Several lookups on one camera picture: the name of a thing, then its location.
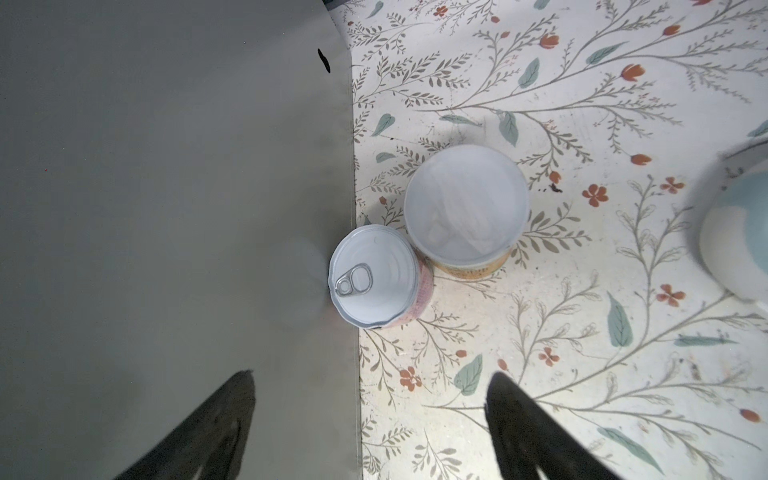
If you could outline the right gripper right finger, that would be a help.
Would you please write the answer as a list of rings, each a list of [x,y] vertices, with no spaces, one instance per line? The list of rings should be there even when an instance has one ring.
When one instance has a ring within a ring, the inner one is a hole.
[[[485,417],[504,479],[615,479],[508,375],[496,372]]]

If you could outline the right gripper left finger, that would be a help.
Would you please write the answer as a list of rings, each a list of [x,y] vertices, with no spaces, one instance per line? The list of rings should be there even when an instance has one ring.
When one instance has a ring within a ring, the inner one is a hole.
[[[209,396],[120,479],[235,479],[256,406],[250,370]]]

